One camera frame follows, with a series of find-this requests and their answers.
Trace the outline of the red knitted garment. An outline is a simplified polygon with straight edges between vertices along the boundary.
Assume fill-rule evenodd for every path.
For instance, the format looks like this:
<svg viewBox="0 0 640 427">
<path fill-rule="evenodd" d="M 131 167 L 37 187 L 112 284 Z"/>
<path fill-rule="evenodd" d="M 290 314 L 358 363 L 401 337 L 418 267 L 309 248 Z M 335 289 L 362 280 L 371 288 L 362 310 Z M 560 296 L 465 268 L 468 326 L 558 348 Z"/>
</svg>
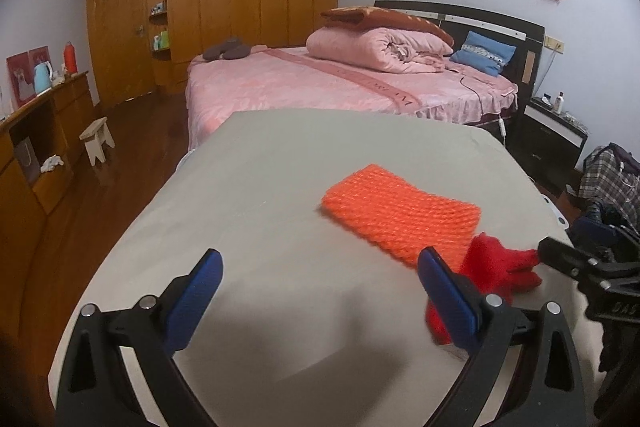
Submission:
<svg viewBox="0 0 640 427">
<path fill-rule="evenodd" d="M 499 239 L 485 233 L 472 239 L 459 268 L 454 268 L 446 260 L 445 262 L 452 272 L 469 279 L 480 293 L 480 299 L 496 295 L 501 301 L 510 305 L 514 295 L 533 291 L 541 285 L 541 278 L 535 272 L 535 267 L 539 263 L 537 251 L 533 249 L 517 251 L 506 248 Z M 484 311 L 482 304 L 480 302 L 478 304 L 482 312 L 481 331 Z"/>
</svg>

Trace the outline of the folded red brown blanket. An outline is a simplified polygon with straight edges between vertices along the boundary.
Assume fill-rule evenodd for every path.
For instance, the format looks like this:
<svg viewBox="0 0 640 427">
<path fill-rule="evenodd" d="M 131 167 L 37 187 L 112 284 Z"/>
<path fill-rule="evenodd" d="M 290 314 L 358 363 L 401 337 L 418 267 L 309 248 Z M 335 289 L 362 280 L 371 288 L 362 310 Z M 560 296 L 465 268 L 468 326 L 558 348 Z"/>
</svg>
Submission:
<svg viewBox="0 0 640 427">
<path fill-rule="evenodd" d="M 350 6 L 336 8 L 320 13 L 326 27 L 339 27 L 353 31 L 367 31 L 375 28 L 392 28 L 408 31 L 426 32 L 441 38 L 450 48 L 454 38 L 436 24 L 425 18 L 409 15 L 396 10 L 377 6 Z"/>
</svg>

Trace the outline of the light blue kettle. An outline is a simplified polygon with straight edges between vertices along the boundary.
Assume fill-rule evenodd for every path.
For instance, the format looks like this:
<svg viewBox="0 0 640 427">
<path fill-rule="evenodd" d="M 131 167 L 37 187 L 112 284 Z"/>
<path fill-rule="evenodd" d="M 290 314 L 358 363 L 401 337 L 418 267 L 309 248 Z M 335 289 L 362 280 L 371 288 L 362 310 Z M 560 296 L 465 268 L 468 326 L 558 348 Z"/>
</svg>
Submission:
<svg viewBox="0 0 640 427">
<path fill-rule="evenodd" d="M 34 68 L 34 86 L 36 95 L 43 94 L 52 87 L 53 69 L 49 61 L 40 62 Z"/>
</svg>

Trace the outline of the black white nightstand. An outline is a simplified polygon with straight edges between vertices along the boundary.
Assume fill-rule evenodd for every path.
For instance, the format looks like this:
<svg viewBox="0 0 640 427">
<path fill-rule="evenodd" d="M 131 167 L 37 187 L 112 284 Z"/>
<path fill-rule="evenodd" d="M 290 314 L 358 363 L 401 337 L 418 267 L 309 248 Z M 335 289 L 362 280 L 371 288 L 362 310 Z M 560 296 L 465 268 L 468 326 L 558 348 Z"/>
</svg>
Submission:
<svg viewBox="0 0 640 427">
<path fill-rule="evenodd" d="M 575 185 L 579 179 L 576 165 L 587 140 L 581 124 L 531 98 L 509 131 L 506 145 L 529 178 L 560 196 L 567 184 Z"/>
</svg>

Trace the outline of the blue pillow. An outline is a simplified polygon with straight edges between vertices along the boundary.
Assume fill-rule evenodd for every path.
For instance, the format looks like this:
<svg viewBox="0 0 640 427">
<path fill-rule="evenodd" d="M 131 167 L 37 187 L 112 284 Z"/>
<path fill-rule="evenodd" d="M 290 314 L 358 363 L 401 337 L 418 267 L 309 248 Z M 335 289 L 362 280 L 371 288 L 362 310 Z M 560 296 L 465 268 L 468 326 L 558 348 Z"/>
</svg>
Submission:
<svg viewBox="0 0 640 427">
<path fill-rule="evenodd" d="M 485 37 L 470 30 L 460 49 L 449 57 L 451 62 L 471 66 L 486 75 L 497 77 L 514 57 L 515 46 Z"/>
</svg>

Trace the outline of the folded pink quilt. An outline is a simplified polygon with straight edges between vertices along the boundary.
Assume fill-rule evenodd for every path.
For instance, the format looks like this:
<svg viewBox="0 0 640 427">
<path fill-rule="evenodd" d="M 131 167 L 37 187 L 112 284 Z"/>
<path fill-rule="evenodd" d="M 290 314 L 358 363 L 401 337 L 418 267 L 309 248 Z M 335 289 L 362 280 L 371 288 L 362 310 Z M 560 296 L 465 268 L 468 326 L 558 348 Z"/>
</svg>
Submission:
<svg viewBox="0 0 640 427">
<path fill-rule="evenodd" d="M 390 74 L 443 72 L 445 58 L 454 53 L 442 38 L 428 32 L 385 27 L 322 27 L 307 38 L 306 48 L 314 58 Z"/>
</svg>

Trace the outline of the orange knitted cloth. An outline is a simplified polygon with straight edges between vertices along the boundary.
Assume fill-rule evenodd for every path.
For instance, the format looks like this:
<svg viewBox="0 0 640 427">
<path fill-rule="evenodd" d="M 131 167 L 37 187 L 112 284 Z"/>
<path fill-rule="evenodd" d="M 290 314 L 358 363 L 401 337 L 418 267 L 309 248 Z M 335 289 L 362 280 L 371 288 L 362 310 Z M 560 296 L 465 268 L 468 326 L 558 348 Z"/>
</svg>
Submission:
<svg viewBox="0 0 640 427">
<path fill-rule="evenodd" d="M 470 202 L 426 193 L 377 165 L 352 173 L 326 191 L 321 208 L 340 225 L 409 267 L 433 247 L 460 269 L 482 210 Z"/>
</svg>

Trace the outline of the black bed headboard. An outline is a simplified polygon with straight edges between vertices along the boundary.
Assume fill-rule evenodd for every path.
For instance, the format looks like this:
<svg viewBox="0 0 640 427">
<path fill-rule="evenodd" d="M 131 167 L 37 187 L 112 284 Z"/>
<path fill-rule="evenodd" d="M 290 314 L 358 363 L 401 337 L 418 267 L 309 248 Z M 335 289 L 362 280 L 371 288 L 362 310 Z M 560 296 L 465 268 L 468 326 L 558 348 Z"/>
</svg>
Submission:
<svg viewBox="0 0 640 427">
<path fill-rule="evenodd" d="M 455 50 L 470 31 L 514 46 L 514 55 L 501 75 L 518 85 L 518 104 L 525 104 L 532 96 L 544 44 L 542 26 L 510 15 L 446 3 L 376 0 L 374 5 L 430 20 L 454 38 Z"/>
</svg>

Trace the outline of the red thermos bottle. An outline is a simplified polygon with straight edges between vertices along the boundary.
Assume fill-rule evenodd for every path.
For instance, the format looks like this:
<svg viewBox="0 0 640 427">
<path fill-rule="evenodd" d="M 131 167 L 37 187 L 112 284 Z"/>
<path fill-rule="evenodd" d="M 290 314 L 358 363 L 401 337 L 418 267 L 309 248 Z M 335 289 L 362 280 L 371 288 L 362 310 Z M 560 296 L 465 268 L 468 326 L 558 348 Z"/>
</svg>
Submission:
<svg viewBox="0 0 640 427">
<path fill-rule="evenodd" d="M 66 42 L 63 50 L 64 67 L 68 75 L 76 75 L 78 73 L 77 58 L 75 47 L 70 41 Z"/>
</svg>

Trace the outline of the wooden sideboard cabinet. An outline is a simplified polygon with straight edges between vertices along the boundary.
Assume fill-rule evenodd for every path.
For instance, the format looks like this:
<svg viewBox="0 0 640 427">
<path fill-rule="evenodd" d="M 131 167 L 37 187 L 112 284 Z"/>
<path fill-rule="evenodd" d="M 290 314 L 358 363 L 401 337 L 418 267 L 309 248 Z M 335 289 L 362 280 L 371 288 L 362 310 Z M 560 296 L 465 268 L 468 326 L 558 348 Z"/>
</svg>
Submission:
<svg viewBox="0 0 640 427">
<path fill-rule="evenodd" d="M 79 135 L 96 117 L 85 72 L 34 98 L 1 125 L 1 334 L 18 336 L 26 279 L 47 217 L 74 179 Z M 41 173 L 60 155 L 63 167 Z"/>
</svg>

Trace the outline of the red framed picture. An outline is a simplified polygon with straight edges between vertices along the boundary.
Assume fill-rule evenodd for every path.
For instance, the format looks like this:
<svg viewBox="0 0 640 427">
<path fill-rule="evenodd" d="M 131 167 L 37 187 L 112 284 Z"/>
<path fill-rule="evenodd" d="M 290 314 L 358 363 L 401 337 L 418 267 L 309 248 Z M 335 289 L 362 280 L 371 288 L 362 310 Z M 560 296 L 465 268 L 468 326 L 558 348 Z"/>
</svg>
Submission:
<svg viewBox="0 0 640 427">
<path fill-rule="evenodd" d="M 6 59 L 6 67 L 8 68 L 11 87 L 18 107 L 22 107 L 37 98 L 38 95 L 36 95 L 34 86 L 34 68 L 36 64 L 44 61 L 51 63 L 47 46 L 40 46 L 28 52 L 9 56 Z"/>
</svg>

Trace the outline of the plaid cloth bag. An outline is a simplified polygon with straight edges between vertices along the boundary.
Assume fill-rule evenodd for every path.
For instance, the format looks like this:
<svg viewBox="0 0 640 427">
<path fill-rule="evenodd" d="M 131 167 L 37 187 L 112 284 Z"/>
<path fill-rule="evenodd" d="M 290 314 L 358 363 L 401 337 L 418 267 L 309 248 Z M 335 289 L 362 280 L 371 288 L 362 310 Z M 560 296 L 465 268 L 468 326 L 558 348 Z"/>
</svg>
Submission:
<svg viewBox="0 0 640 427">
<path fill-rule="evenodd" d="M 620 145 L 597 147 L 584 159 L 578 196 L 613 206 L 639 232 L 639 161 Z"/>
</svg>

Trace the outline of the white lotion bottle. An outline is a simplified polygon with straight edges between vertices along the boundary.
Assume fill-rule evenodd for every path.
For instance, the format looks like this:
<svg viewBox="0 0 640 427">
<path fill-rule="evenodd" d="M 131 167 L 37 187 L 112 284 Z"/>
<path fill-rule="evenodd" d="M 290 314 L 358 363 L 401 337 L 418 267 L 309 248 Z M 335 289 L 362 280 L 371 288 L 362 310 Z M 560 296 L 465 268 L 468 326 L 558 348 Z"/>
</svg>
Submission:
<svg viewBox="0 0 640 427">
<path fill-rule="evenodd" d="M 552 110 L 555 114 L 560 115 L 564 104 L 564 93 L 560 92 L 554 99 Z"/>
</svg>

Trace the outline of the pink covered bed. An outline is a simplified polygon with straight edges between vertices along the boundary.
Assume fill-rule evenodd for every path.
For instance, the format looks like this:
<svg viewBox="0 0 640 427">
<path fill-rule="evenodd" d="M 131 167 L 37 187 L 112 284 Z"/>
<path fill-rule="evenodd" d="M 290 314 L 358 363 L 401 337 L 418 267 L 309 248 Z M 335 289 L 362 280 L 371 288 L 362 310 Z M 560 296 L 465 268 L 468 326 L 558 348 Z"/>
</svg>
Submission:
<svg viewBox="0 0 640 427">
<path fill-rule="evenodd" d="M 236 112 L 356 110 L 480 124 L 518 109 L 518 86 L 446 60 L 440 72 L 387 74 L 317 60 L 304 48 L 262 49 L 239 60 L 194 58 L 186 84 L 189 148 Z"/>
</svg>

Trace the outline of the small white stool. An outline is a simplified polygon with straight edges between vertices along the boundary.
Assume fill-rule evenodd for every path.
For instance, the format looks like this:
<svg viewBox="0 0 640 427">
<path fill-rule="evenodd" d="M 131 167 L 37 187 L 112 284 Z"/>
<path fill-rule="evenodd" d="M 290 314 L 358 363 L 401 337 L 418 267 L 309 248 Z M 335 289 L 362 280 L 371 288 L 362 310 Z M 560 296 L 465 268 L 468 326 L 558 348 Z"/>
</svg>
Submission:
<svg viewBox="0 0 640 427">
<path fill-rule="evenodd" d="M 104 145 L 114 148 L 115 141 L 107 124 L 107 117 L 101 117 L 94 120 L 89 126 L 81 132 L 79 140 L 84 143 L 89 158 L 90 165 L 94 167 L 99 161 L 101 164 L 105 162 Z"/>
</svg>

